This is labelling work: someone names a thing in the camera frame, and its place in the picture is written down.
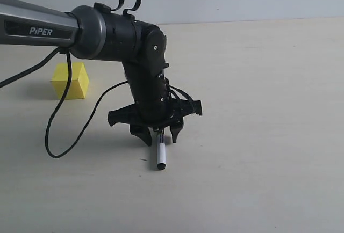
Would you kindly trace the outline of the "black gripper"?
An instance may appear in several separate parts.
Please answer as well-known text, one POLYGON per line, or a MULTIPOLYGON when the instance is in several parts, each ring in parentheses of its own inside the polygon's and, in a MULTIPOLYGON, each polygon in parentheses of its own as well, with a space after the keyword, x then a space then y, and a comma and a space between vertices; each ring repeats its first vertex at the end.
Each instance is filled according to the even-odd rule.
POLYGON ((107 121, 110 126, 128 124, 130 133, 149 147, 152 145, 149 128, 170 128, 172 142, 177 143, 184 127, 184 117, 203 114, 200 100, 193 100, 185 91, 171 86, 164 77, 134 78, 129 79, 128 84, 134 103, 110 111, 107 121))

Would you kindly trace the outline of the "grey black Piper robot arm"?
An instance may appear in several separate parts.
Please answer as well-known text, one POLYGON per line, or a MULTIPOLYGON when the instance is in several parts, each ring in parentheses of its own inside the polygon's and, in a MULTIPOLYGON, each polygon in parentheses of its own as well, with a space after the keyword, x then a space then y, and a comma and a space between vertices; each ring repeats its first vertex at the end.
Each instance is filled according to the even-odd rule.
POLYGON ((115 14, 95 3, 60 12, 19 0, 1 0, 1 44, 54 46, 78 59, 122 63, 133 104, 108 113, 110 125, 152 144, 151 130, 169 128, 176 142, 184 117, 202 114, 199 100, 169 84, 164 75, 167 38, 156 25, 136 20, 126 9, 115 14))

